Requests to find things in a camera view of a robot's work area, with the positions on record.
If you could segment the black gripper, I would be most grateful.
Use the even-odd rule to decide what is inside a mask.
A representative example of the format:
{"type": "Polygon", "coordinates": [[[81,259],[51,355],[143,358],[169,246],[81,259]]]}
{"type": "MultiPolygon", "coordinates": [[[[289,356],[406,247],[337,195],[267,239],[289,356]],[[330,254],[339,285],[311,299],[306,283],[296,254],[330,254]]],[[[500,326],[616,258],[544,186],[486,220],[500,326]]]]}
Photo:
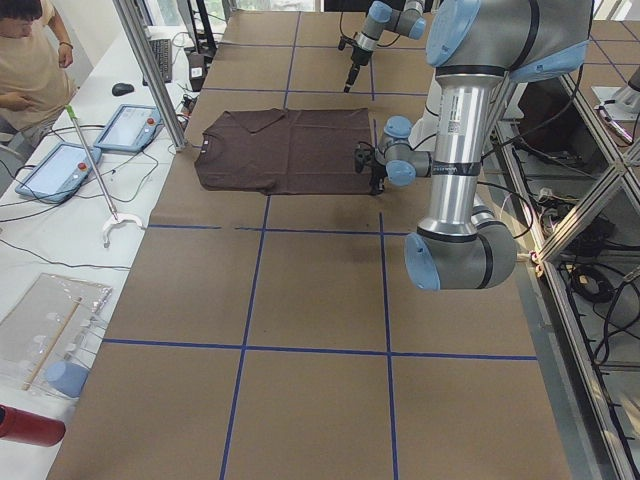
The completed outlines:
{"type": "Polygon", "coordinates": [[[370,179],[370,186],[371,186],[371,191],[370,194],[372,196],[377,196],[378,194],[383,194],[385,192],[385,178],[386,178],[386,171],[372,171],[371,172],[371,179],[370,179]]]}
{"type": "Polygon", "coordinates": [[[351,54],[351,61],[352,66],[349,69],[348,76],[344,84],[344,93],[350,92],[358,77],[360,67],[364,67],[369,64],[369,51],[361,48],[358,45],[355,45],[351,54]]]}

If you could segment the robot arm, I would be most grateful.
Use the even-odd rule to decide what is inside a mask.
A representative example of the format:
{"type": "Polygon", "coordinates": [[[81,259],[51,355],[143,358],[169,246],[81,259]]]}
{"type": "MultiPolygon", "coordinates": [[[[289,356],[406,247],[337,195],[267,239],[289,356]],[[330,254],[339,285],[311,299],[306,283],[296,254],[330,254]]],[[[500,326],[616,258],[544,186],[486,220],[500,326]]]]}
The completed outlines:
{"type": "Polygon", "coordinates": [[[399,132],[385,126],[378,157],[395,185],[432,178],[427,215],[404,246],[418,288],[485,289],[511,275],[516,243],[476,193],[490,96],[503,79],[529,83],[579,68],[592,12],[589,1],[447,1],[436,13],[426,44],[441,88],[431,165],[409,153],[406,118],[399,132]]]}
{"type": "Polygon", "coordinates": [[[340,38],[338,49],[343,51],[347,46],[352,48],[351,66],[345,81],[344,93],[349,93],[354,86],[362,67],[369,64],[374,51],[391,46],[380,44],[384,32],[394,33],[396,38],[406,37],[419,40],[426,31],[427,21],[424,15],[434,13],[441,5],[441,1],[405,1],[398,10],[385,1],[373,1],[366,11],[362,28],[353,36],[347,36],[343,30],[343,13],[340,13],[340,38]]]}

